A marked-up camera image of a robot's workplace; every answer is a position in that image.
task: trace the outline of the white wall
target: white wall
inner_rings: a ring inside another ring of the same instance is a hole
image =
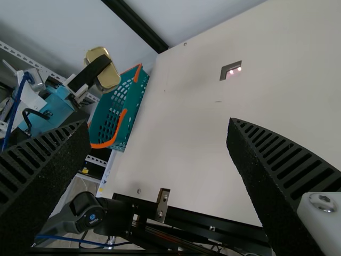
[[[170,47],[264,1],[125,0]]]
[[[150,71],[157,53],[100,0],[10,0],[0,6],[0,40],[62,76],[84,68],[87,50],[104,46],[119,72]]]

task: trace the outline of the gold object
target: gold object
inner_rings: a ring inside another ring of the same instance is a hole
[[[94,49],[88,50],[85,54],[85,65],[90,64],[92,61],[94,61],[97,57],[105,54],[109,59],[110,55],[106,48],[104,47],[96,47]],[[95,84],[98,87],[98,89],[103,93],[108,93],[115,89],[121,81],[120,75],[117,73],[117,70],[113,64],[113,62],[110,63],[109,66],[107,66],[102,73],[100,73],[97,76],[97,79],[95,79]]]

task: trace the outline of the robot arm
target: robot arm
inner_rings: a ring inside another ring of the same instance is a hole
[[[90,192],[78,194],[60,213],[49,218],[40,235],[64,236],[87,230],[106,236],[125,236],[133,221],[134,208],[125,202],[95,198]],[[48,238],[36,238],[35,246],[46,246]]]

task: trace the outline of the black strap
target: black strap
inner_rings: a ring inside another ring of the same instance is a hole
[[[92,86],[95,78],[109,66],[110,63],[111,60],[105,54],[97,57],[71,80],[68,87],[76,93],[84,84]]]
[[[25,109],[22,111],[22,116],[23,116],[23,119],[24,119],[24,121],[25,121],[25,123],[26,123],[26,125],[27,125],[27,127],[28,127],[28,129],[27,129],[27,133],[28,133],[28,134],[31,134],[32,124],[31,124],[31,122],[30,122],[30,119],[28,119],[26,113],[35,114],[35,115],[40,116],[41,118],[43,118],[43,119],[45,119],[45,120],[49,120],[49,119],[50,119],[49,116],[44,115],[44,114],[42,114],[42,113],[40,113],[40,112],[38,112],[38,111],[35,111],[35,110],[33,110],[33,109],[30,109],[30,108],[25,108]]]

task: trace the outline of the screw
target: screw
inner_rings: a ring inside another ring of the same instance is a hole
[[[329,197],[327,197],[327,196],[319,195],[319,199],[322,200],[322,201],[325,201],[325,202],[327,202],[327,203],[330,203],[330,199],[329,199]]]
[[[335,201],[322,193],[312,193],[308,200],[315,208],[323,212],[333,213],[337,211]]]

